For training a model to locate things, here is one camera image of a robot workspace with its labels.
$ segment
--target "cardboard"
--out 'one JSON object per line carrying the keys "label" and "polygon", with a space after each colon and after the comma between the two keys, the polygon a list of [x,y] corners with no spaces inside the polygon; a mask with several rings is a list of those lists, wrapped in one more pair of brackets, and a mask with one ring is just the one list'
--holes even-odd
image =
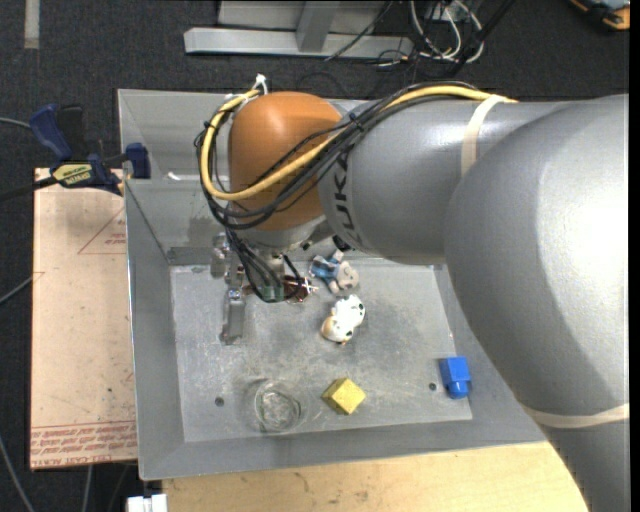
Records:
{"label": "cardboard", "polygon": [[124,200],[34,194],[31,469],[137,457]]}

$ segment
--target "white figurine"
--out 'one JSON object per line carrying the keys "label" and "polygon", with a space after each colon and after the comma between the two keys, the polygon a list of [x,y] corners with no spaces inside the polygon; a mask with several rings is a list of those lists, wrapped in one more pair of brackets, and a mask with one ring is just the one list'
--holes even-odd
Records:
{"label": "white figurine", "polygon": [[323,322],[320,332],[328,340],[344,344],[353,337],[356,327],[362,324],[365,313],[364,304],[358,296],[349,295],[331,308],[331,314]]}

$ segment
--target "yellow sponge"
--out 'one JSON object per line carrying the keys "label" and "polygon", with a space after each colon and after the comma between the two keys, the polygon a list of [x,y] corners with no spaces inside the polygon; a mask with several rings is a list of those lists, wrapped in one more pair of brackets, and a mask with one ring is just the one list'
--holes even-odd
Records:
{"label": "yellow sponge", "polygon": [[335,380],[322,394],[329,407],[342,414],[351,414],[366,396],[355,382],[346,377]]}

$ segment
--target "white toy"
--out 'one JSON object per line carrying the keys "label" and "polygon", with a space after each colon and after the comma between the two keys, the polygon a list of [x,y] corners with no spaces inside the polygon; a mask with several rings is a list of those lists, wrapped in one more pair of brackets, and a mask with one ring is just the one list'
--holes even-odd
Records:
{"label": "white toy", "polygon": [[345,344],[353,337],[353,333],[362,321],[366,310],[357,295],[349,295],[336,302],[331,314],[322,324],[320,332],[330,341]]}
{"label": "white toy", "polygon": [[344,254],[339,249],[331,258],[325,260],[322,256],[316,256],[311,262],[309,273],[313,277],[319,277],[334,295],[340,290],[350,290],[358,285],[358,272],[351,267],[348,261],[343,261]]}

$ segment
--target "yellow cable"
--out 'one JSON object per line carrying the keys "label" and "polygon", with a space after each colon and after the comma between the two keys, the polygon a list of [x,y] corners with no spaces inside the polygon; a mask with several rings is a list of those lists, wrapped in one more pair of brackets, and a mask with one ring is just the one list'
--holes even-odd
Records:
{"label": "yellow cable", "polygon": [[[213,183],[211,182],[211,176],[209,174],[209,152],[211,151],[211,143],[213,141],[214,135],[218,131],[218,124],[222,120],[224,113],[229,110],[233,110],[238,107],[241,103],[251,99],[259,94],[257,90],[251,90],[244,94],[239,95],[238,97],[228,101],[213,116],[211,122],[209,123],[209,127],[205,132],[204,139],[202,141],[202,149],[200,152],[200,175],[202,177],[202,182],[206,190],[213,196],[223,201],[240,201],[242,199],[247,199],[249,197],[253,197],[256,194],[259,194],[263,190],[269,188],[273,184],[280,181],[285,176],[289,174],[293,174],[298,169],[303,168],[307,165],[313,158],[316,157],[325,147],[327,147],[331,142],[340,135],[342,130],[335,133],[327,140],[325,140],[322,144],[316,146],[315,148],[307,151],[303,155],[296,158],[293,162],[288,163],[287,165],[281,167],[277,171],[275,171],[270,176],[267,176],[262,181],[259,181],[255,185],[246,188],[244,190],[240,190],[239,192],[222,192],[218,190]],[[491,93],[476,91],[475,89],[468,89],[466,87],[458,86],[458,85],[434,85],[425,87],[423,89],[417,89],[415,91],[408,92],[403,94],[399,98],[392,101],[389,105],[387,105],[383,110],[400,105],[401,103],[405,103],[407,101],[411,101],[416,98],[422,98],[424,96],[458,96],[470,100],[475,101],[483,101],[488,97],[492,96]]]}

